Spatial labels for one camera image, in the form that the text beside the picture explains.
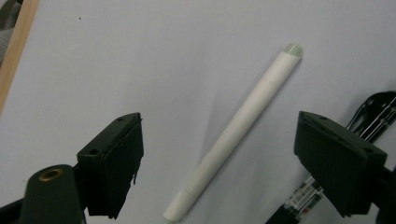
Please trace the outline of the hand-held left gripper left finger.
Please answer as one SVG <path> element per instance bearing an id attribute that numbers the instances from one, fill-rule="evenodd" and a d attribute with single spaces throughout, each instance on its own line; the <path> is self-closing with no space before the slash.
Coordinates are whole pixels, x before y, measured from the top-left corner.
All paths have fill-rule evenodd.
<path id="1" fill-rule="evenodd" d="M 91 216 L 117 218 L 144 156 L 141 115 L 113 120 L 78 153 Z"/>

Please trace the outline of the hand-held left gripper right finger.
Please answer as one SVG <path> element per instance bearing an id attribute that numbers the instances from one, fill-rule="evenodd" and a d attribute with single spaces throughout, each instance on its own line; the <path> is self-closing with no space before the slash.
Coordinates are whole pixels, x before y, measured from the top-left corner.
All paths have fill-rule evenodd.
<path id="1" fill-rule="evenodd" d="M 330 119 L 302 111 L 294 154 L 341 216 L 368 213 L 384 151 Z"/>

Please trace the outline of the black pen with clip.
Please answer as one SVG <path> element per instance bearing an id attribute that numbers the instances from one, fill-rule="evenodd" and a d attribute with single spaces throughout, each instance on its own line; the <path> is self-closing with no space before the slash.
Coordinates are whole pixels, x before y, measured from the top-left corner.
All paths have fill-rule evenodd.
<path id="1" fill-rule="evenodd" d="M 395 121 L 396 91 L 385 91 L 376 93 L 364 101 L 344 128 L 374 145 Z M 303 217 L 323 197 L 327 198 L 322 186 L 310 174 L 265 224 L 300 224 Z M 379 177 L 374 181 L 371 197 L 371 205 L 375 204 L 379 208 L 375 223 L 396 224 L 396 167 L 390 170 L 384 164 Z"/>

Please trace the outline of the white pen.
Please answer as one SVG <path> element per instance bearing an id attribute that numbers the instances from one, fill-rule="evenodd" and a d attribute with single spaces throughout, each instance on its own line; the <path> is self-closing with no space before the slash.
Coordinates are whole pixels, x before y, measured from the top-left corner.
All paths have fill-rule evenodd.
<path id="1" fill-rule="evenodd" d="M 289 43 L 279 52 L 246 100 L 235 112 L 212 148 L 205 154 L 186 184 L 165 209 L 163 217 L 167 221 L 177 223 L 187 215 L 261 112 L 275 97 L 301 60 L 303 53 L 303 48 L 295 43 Z"/>

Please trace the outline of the gray fabric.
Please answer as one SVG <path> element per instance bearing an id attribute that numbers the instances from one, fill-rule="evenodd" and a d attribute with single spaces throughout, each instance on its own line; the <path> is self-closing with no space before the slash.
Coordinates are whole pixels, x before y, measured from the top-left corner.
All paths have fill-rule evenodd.
<path id="1" fill-rule="evenodd" d="M 23 0 L 0 0 L 0 65 L 2 64 Z"/>

